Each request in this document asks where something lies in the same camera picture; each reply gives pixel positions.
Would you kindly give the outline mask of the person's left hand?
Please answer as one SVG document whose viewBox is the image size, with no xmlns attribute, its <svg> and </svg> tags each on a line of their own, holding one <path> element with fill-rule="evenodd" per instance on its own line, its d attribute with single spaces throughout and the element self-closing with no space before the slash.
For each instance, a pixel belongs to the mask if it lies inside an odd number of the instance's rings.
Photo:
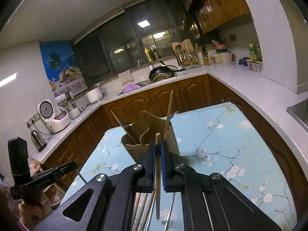
<svg viewBox="0 0 308 231">
<path fill-rule="evenodd" d="M 52 213 L 51 200 L 41 191 L 37 195 L 38 205 L 29 205 L 24 202 L 18 205 L 20 219 L 18 225 L 21 230 L 33 230 L 36 225 Z"/>
</svg>

